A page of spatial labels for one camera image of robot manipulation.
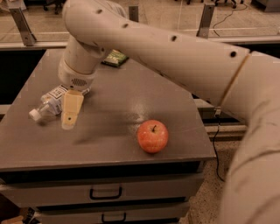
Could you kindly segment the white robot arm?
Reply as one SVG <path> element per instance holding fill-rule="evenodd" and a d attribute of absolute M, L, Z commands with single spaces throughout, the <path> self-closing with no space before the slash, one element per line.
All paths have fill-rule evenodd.
<path fill-rule="evenodd" d="M 70 33 L 59 79 L 89 86 L 116 49 L 246 123 L 221 200 L 219 224 L 280 224 L 280 60 L 139 24 L 107 0 L 66 0 Z"/>

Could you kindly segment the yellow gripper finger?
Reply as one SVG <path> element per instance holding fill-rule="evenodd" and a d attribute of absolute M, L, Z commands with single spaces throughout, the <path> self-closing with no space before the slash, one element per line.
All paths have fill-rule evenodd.
<path fill-rule="evenodd" d="M 61 127 L 63 130 L 71 130 L 76 124 L 81 105 L 84 101 L 82 92 L 68 90 L 62 98 Z"/>

